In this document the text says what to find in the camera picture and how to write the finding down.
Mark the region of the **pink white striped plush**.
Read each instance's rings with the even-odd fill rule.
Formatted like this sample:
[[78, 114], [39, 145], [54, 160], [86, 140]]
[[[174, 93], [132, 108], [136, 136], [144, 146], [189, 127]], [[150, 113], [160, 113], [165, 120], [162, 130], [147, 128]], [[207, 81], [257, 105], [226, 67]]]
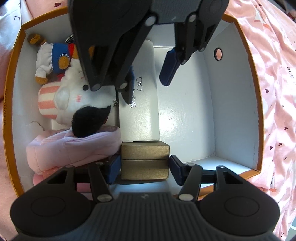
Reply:
[[54, 97], [60, 87], [60, 81], [43, 85], [38, 92], [38, 108], [42, 116], [55, 120], [58, 110], [55, 106]]

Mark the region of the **pink patterned bed duvet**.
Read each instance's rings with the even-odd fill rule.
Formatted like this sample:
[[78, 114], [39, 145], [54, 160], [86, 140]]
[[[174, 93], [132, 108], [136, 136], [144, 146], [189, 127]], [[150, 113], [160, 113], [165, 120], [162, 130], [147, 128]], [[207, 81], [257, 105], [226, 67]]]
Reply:
[[[288, 240], [295, 219], [295, 23], [269, 1], [229, 1], [226, 14], [238, 20], [247, 38], [260, 82], [264, 112], [262, 170], [249, 181], [275, 199], [280, 219], [274, 230]], [[1, 3], [1, 238], [17, 231], [10, 219], [16, 199], [3, 142], [6, 72], [21, 27], [20, 1]]]

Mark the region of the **bear plush in sailor outfit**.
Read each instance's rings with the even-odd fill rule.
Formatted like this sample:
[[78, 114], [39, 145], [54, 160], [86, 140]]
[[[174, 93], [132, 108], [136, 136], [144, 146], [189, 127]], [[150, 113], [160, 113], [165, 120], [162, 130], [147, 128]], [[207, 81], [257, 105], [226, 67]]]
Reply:
[[48, 76], [52, 73], [61, 79], [71, 66], [74, 66], [78, 72], [82, 72], [74, 43], [49, 43], [42, 35], [36, 33], [30, 34], [27, 41], [30, 45], [39, 48], [35, 65], [35, 81], [38, 84], [48, 83]]

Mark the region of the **pink plush pouch with carabiner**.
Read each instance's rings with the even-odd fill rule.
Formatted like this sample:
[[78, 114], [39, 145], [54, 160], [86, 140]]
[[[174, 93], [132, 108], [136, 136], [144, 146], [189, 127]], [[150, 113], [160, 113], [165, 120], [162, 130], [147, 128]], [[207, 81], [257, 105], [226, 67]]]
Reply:
[[71, 129], [44, 131], [26, 147], [29, 167], [35, 172], [33, 184], [64, 166], [79, 167], [108, 158], [118, 152], [121, 143], [117, 126], [103, 126], [85, 138], [75, 137]]

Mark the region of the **white black cat plush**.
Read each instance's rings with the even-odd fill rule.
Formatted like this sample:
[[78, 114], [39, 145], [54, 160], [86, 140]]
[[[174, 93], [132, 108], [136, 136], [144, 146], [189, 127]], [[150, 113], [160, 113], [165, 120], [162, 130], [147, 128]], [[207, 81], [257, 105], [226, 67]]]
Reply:
[[72, 59], [55, 93], [56, 122], [70, 126], [75, 137], [85, 138], [100, 130], [114, 106], [114, 86], [92, 91], [84, 77], [80, 61]]

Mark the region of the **orange cardboard box white inside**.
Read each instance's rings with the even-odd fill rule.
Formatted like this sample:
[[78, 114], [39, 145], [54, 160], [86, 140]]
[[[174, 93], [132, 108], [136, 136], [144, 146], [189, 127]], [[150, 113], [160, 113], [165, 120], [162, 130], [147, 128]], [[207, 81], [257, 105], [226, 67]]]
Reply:
[[[70, 35], [67, 9], [61, 8], [31, 20], [21, 27], [16, 40], [4, 94], [4, 148], [10, 179], [16, 195], [33, 186], [26, 146], [46, 130], [63, 126], [42, 116], [38, 110], [33, 81], [37, 52], [26, 42], [38, 32], [51, 41]], [[165, 56], [174, 45], [172, 25], [154, 26], [147, 40], [154, 46], [159, 108], [160, 139], [183, 163], [207, 170], [226, 166], [248, 179], [261, 171], [263, 113], [259, 81], [246, 38], [235, 18], [224, 15], [203, 52], [194, 53], [180, 66], [169, 86], [159, 80]], [[108, 125], [119, 126], [119, 105]], [[123, 180], [113, 185], [116, 192], [169, 191], [177, 185], [169, 172], [165, 180]]]

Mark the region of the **small gold cardboard box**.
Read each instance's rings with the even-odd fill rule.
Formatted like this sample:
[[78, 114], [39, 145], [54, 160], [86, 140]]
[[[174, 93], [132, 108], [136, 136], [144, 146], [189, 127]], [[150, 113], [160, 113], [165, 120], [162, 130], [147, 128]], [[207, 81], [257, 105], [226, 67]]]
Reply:
[[152, 181], [168, 178], [168, 144], [162, 141], [123, 142], [120, 154], [123, 180]]

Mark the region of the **white glasses case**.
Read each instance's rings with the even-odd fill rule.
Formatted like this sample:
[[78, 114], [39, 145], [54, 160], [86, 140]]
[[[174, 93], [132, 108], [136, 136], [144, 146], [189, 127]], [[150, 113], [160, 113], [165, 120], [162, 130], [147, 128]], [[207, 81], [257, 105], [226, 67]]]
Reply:
[[131, 104], [119, 96], [119, 125], [123, 142], [157, 141], [159, 108], [152, 41], [145, 40], [132, 64]]

